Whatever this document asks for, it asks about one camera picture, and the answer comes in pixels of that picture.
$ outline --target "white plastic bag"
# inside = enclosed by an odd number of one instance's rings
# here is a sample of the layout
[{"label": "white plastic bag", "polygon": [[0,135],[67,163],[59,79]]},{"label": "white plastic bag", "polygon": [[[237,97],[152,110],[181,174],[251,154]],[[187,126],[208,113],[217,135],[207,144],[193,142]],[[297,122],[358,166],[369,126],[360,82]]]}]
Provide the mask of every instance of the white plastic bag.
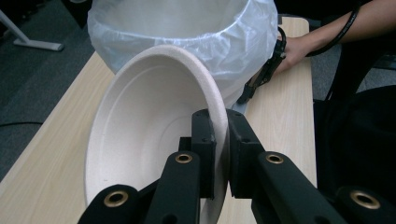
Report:
[{"label": "white plastic bag", "polygon": [[194,54],[230,107],[272,56],[277,36],[273,0],[93,0],[92,45],[116,74],[156,45]]}]

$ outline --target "paper bowl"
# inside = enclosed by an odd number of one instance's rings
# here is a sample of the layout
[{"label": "paper bowl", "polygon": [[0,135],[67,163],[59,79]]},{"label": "paper bowl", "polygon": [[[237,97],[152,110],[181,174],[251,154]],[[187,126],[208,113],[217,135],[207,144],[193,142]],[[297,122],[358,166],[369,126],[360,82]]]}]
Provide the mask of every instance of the paper bowl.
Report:
[{"label": "paper bowl", "polygon": [[116,74],[94,118],[86,155],[89,204],[102,189],[137,190],[157,180],[192,113],[207,108],[217,141],[215,200],[201,200],[201,222],[216,223],[225,197],[228,120],[219,89],[194,55],[175,46],[147,49]]}]

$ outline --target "brass insert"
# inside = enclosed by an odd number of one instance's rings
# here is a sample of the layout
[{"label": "brass insert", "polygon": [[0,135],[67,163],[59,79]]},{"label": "brass insert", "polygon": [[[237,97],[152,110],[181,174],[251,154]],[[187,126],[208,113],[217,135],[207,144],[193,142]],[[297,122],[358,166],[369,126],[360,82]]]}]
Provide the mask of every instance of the brass insert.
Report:
[{"label": "brass insert", "polygon": [[123,190],[110,192],[105,197],[104,203],[107,207],[118,207],[128,200],[128,193]]},{"label": "brass insert", "polygon": [[353,190],[350,192],[350,197],[353,202],[368,209],[378,209],[381,206],[375,197],[361,190]]},{"label": "brass insert", "polygon": [[176,156],[176,161],[178,163],[189,163],[190,161],[192,161],[192,156],[190,156],[189,154],[180,154]]},{"label": "brass insert", "polygon": [[275,164],[280,164],[283,162],[283,158],[281,158],[280,156],[277,156],[275,154],[267,155],[265,157],[265,159],[267,159],[269,162],[275,163]]}]

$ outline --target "wooden table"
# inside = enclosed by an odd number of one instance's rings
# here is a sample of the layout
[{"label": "wooden table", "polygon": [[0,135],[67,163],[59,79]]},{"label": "wooden table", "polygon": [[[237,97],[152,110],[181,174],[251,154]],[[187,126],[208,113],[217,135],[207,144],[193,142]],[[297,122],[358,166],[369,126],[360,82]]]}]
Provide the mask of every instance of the wooden table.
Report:
[{"label": "wooden table", "polygon": [[[289,36],[308,32],[284,18]],[[288,155],[316,183],[308,59],[260,87],[246,117],[266,150]],[[86,204],[84,159],[93,117],[114,75],[94,53],[0,184],[0,223],[77,223]],[[249,200],[227,197],[219,223],[254,223]]]}]

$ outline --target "human arm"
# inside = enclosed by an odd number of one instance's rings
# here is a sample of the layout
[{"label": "human arm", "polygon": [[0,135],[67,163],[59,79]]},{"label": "human arm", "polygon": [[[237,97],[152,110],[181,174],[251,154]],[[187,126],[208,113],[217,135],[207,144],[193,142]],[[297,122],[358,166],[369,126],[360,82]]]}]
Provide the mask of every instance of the human arm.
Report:
[{"label": "human arm", "polygon": [[[275,74],[293,67],[309,52],[321,49],[330,43],[343,29],[349,16],[350,13],[347,13],[306,35],[288,37],[285,49],[287,57],[276,69]],[[393,30],[396,30],[396,1],[374,0],[361,6],[356,20],[339,43],[376,37]]]}]

